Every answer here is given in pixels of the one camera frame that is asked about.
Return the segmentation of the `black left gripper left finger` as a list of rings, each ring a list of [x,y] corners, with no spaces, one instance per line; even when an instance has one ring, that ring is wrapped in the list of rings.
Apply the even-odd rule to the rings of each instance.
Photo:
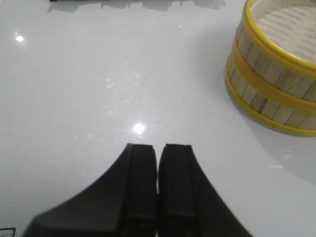
[[[127,144],[93,184],[36,216],[25,237],[154,237],[157,162],[150,145]]]

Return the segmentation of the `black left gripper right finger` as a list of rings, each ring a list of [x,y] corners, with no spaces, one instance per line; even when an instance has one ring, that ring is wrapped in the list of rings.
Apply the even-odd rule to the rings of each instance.
[[[213,188],[190,145],[164,147],[158,191],[160,237],[251,236]]]

